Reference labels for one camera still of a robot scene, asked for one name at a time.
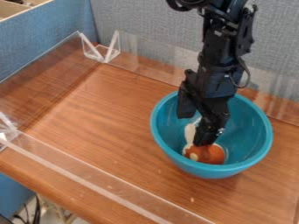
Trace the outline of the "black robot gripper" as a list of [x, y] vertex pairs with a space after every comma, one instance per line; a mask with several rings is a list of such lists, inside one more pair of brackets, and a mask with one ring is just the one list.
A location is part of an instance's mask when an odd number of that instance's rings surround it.
[[184, 71], [177, 93], [179, 119], [200, 116], [195, 127], [195, 146], [212, 145], [225, 130], [229, 119], [228, 100], [249, 82], [249, 71], [241, 58], [225, 64], [211, 64], [199, 58], [199, 69]]

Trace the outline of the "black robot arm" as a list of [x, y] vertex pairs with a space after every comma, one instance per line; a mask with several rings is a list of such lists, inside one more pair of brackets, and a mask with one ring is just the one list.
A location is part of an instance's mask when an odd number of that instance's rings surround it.
[[184, 71], [177, 92], [179, 118], [200, 115], [192, 143], [211, 145], [229, 119], [228, 101], [244, 88], [251, 72], [241, 56], [255, 43], [252, 26], [257, 7], [248, 0], [165, 0], [179, 12], [196, 10], [203, 17], [199, 68]]

